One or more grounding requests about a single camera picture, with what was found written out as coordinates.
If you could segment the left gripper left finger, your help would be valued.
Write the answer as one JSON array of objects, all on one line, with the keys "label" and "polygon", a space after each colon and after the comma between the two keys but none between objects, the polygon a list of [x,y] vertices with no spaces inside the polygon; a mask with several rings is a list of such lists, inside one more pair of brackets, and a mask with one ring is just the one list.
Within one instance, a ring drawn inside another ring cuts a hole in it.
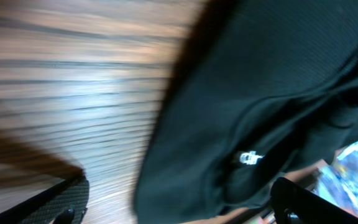
[{"label": "left gripper left finger", "polygon": [[0,213],[0,223],[81,224],[88,210],[89,195],[89,181],[78,175]]}]

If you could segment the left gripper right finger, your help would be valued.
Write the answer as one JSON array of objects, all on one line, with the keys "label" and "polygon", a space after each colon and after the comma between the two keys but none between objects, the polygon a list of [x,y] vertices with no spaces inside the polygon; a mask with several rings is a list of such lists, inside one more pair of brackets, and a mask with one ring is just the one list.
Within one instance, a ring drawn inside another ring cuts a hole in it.
[{"label": "left gripper right finger", "polygon": [[357,217],[284,177],[272,185],[270,206],[277,224],[358,224]]}]

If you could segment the black t-shirt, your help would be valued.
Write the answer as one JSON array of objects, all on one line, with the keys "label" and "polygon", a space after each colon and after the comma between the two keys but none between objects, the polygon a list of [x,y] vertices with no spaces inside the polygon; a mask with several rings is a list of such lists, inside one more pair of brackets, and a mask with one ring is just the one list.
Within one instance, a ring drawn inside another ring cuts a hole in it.
[{"label": "black t-shirt", "polygon": [[239,1],[157,122],[139,223],[267,202],[287,172],[358,141],[358,0]]}]

